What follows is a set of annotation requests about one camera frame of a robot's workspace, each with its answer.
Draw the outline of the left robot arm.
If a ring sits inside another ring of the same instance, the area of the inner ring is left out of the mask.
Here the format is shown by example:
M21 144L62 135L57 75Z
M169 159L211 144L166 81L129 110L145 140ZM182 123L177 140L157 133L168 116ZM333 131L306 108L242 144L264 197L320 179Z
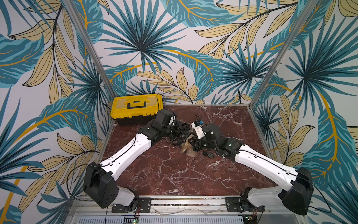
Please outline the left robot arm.
M111 204L135 206L135 194L128 188L117 186L116 181L132 162L156 143L166 137L172 141L182 140L190 133L190 128L189 124L178 121L173 112L158 111L156 117L141 127L134 138L113 156L87 166L84 192L102 209Z

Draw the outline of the beige striped cloth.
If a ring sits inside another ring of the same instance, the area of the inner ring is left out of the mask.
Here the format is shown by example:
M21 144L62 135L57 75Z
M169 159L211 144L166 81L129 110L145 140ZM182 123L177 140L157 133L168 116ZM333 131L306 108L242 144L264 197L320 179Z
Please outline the beige striped cloth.
M192 158L194 158L199 153L199 151L193 151L192 145L188 142L188 140L190 140L193 137L197 137L197 136L194 134L190 134L187 137L186 141L184 143L182 143L181 150L180 150L181 153L184 153L186 156L189 156Z

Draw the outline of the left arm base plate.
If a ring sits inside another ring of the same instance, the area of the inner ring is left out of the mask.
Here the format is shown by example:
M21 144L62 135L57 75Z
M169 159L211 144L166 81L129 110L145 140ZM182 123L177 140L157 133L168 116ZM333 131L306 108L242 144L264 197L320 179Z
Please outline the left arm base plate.
M150 197L135 197L128 206L114 204L111 212L115 214L149 213L152 205Z

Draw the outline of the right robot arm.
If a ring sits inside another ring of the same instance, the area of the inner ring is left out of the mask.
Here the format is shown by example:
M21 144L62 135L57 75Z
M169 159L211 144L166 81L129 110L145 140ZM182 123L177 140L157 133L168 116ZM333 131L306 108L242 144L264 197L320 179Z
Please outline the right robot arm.
M246 188L241 195L242 204L251 207L284 206L289 211L305 216L314 192L311 172L306 168L293 168L270 159L233 137L225 137L213 123L202 121L191 124L195 135L190 139L194 151L205 150L207 155L221 156L245 165L277 184L276 187Z

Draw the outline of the small olive watch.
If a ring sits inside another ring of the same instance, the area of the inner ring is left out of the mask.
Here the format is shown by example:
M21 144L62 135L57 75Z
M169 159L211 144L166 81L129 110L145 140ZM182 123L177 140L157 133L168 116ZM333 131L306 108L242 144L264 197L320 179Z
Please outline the small olive watch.
M203 155L207 156L208 158L214 158L215 155L210 151L203 151Z

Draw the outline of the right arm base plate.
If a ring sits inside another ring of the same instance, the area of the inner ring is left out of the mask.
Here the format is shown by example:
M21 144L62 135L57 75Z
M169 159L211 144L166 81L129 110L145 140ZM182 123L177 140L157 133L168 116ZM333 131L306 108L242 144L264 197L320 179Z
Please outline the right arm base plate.
M226 197L225 204L228 212L264 212L264 206L256 207L247 199L241 197Z

